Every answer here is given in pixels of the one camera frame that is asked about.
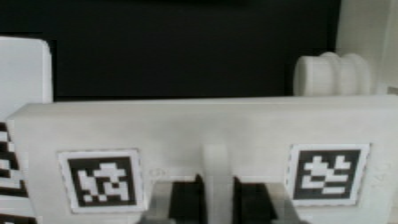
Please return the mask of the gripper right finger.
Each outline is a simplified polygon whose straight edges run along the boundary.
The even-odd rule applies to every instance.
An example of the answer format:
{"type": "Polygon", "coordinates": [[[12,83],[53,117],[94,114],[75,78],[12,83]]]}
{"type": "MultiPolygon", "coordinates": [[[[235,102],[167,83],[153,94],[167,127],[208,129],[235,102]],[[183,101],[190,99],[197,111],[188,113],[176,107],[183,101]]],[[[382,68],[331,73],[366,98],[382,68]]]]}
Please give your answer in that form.
{"type": "Polygon", "coordinates": [[[299,217],[281,183],[235,179],[233,224],[309,224],[299,217]]]}

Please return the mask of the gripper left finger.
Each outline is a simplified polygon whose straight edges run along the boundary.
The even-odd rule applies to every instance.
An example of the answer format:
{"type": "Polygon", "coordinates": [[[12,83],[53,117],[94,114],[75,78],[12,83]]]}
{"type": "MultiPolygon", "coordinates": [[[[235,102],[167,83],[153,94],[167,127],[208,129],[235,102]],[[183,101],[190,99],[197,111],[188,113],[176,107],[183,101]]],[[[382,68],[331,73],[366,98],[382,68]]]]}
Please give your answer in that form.
{"type": "Polygon", "coordinates": [[[147,211],[139,224],[208,224],[204,181],[165,181],[155,184],[147,211]]]}

